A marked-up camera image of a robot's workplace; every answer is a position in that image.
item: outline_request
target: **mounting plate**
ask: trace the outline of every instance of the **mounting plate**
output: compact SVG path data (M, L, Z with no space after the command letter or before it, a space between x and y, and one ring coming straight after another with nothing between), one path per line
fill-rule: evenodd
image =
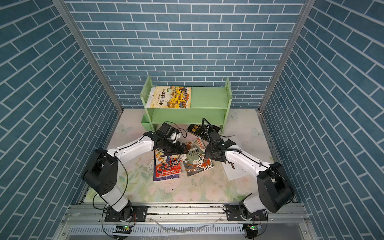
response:
M147 217L147 211L148 211L148 206L132 206L133 212L136 213L136 222L144 222L145 218ZM104 222L119 222L119 219L115 217L113 214L109 214L105 216Z
M240 215L239 205L227 204L224 206L224 209L228 211L227 212L227 221L230 221L230 222L232 222L232 221L244 221L244 219ZM255 214L260 218L260 221L266 221L265 210L256 211Z

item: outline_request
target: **black book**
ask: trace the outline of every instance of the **black book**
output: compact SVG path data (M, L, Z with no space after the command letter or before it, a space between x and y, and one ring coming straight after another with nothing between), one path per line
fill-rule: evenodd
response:
M220 131L220 128L215 126L215 125L212 125L212 127L214 128L214 130L216 132L219 132ZM210 134L211 132L213 132L212 128L209 127L209 125L206 125L205 128L207 129L208 131L208 134ZM201 124L191 124L189 125L189 127L187 128L187 131L192 133L193 135L196 135L198 137L201 137L203 140L205 141L208 141L208 138L207 138L207 134L205 133L205 130L203 129L203 125Z

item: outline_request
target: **yellow book cover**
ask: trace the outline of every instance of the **yellow book cover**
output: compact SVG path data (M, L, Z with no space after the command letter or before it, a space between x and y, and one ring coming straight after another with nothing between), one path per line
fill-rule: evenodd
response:
M156 87L151 108L191 108L191 87Z

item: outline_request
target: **floor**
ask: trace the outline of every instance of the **floor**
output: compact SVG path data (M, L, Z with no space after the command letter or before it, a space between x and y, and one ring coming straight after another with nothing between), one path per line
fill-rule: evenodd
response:
M143 109L124 110L108 148L131 142L145 132L141 126ZM235 135L231 140L253 156L273 163L259 119L254 109L231 109L223 135ZM187 142L196 136L188 134L179 141ZM214 167L188 177L183 164L178 179L153 181L153 151L140 155L125 164L128 171L128 187L125 196L132 202L238 202L250 193L257 192L256 180L249 175L228 181L222 163L213 162ZM119 167L118 186L124 190L126 174ZM85 202L92 202L96 192L90 189ZM103 202L100 197L95 202Z

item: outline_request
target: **blue brick wall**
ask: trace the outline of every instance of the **blue brick wall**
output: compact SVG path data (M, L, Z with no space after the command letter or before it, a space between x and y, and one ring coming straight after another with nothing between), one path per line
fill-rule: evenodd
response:
M66 0L124 108L157 85L224 86L256 108L304 0Z
M53 236L118 113L50 0L0 1L0 239Z
M322 239L384 239L383 13L317 0L263 113Z

